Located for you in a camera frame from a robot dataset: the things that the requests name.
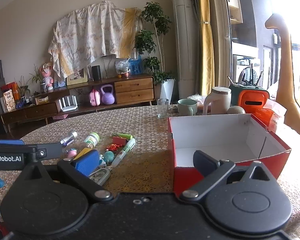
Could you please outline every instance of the white pot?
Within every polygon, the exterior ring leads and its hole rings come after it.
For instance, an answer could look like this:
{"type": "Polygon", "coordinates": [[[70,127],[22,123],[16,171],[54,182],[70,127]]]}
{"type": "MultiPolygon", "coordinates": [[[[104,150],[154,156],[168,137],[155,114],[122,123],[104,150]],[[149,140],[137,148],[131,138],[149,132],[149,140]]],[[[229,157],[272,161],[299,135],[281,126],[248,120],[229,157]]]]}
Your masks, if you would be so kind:
{"type": "Polygon", "coordinates": [[[155,85],[155,97],[159,98],[167,98],[169,100],[169,104],[171,102],[172,91],[173,91],[174,79],[168,79],[164,83],[155,85]]]}

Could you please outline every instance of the pink kettlebell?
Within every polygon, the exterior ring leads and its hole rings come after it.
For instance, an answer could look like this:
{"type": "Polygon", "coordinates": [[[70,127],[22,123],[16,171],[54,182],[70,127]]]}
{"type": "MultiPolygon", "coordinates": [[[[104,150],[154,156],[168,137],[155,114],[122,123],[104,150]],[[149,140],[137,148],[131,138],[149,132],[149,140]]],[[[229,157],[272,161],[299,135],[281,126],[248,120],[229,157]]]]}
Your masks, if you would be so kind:
{"type": "Polygon", "coordinates": [[[111,84],[106,84],[103,85],[101,88],[101,93],[102,93],[102,102],[105,105],[112,105],[114,103],[114,95],[113,95],[113,85],[111,84]],[[103,89],[109,87],[111,88],[111,92],[104,92],[103,89]]]}

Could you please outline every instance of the green plant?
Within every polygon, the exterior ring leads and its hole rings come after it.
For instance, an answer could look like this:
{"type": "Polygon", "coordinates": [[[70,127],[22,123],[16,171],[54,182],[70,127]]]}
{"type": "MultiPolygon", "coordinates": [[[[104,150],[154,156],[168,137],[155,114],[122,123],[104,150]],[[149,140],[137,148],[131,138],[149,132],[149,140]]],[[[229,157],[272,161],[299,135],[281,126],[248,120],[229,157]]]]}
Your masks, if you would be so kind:
{"type": "Polygon", "coordinates": [[[168,79],[173,78],[171,73],[164,72],[163,51],[163,36],[170,30],[169,25],[172,22],[168,16],[163,14],[162,7],[157,2],[147,2],[145,9],[141,13],[141,16],[146,22],[150,22],[154,25],[155,33],[152,33],[148,30],[141,30],[136,35],[135,48],[139,54],[143,54],[144,51],[148,53],[148,57],[144,59],[144,67],[152,71],[154,83],[158,84],[162,81],[167,81],[168,79]],[[152,35],[154,34],[158,43],[160,61],[157,57],[151,57],[150,55],[151,52],[155,52],[155,47],[157,47],[152,38],[152,35]],[[160,35],[162,35],[161,45],[158,37],[160,35]]]}
{"type": "Polygon", "coordinates": [[[34,65],[34,73],[35,75],[29,73],[29,75],[32,76],[32,83],[37,83],[38,81],[40,84],[43,83],[43,76],[41,75],[40,68],[38,68],[36,65],[34,65]]]}
{"type": "Polygon", "coordinates": [[[26,91],[29,91],[30,94],[30,90],[28,89],[28,82],[30,81],[31,78],[29,78],[29,80],[25,83],[25,77],[21,76],[21,79],[19,80],[19,82],[16,82],[18,85],[18,89],[19,89],[19,93],[21,97],[25,96],[26,91]]]}

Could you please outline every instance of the white ball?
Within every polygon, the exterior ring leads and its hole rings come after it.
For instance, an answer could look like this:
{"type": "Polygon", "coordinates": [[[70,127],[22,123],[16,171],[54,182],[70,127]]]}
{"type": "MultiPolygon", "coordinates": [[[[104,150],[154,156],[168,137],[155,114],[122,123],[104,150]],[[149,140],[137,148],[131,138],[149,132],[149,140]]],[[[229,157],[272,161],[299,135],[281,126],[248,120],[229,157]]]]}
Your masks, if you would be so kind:
{"type": "Polygon", "coordinates": [[[227,114],[245,114],[246,111],[241,106],[231,106],[227,114]]]}

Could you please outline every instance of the patterned tablecloth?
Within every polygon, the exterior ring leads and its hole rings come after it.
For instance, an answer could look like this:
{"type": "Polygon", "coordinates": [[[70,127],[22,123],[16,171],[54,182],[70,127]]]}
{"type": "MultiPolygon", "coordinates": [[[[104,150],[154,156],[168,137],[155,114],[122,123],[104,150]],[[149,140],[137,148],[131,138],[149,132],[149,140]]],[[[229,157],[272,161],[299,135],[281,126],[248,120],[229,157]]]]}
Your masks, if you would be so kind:
{"type": "MultiPolygon", "coordinates": [[[[119,191],[169,192],[172,190],[169,154],[167,152],[167,120],[156,117],[156,106],[132,107],[85,114],[39,128],[22,139],[27,144],[56,142],[70,130],[78,132],[76,147],[88,133],[100,135],[97,149],[103,150],[112,141],[113,132],[133,134],[136,146],[125,156],[112,172],[104,187],[114,194],[119,191]]],[[[177,113],[169,110],[170,116],[177,113]]],[[[290,224],[300,218],[300,135],[287,126],[277,131],[292,152],[278,183],[293,205],[290,224]]],[[[45,161],[55,164],[57,160],[45,161]]],[[[0,178],[6,182],[0,189],[2,198],[18,176],[18,171],[0,171],[0,178]]],[[[293,238],[300,239],[300,221],[288,228],[293,238]]]]}

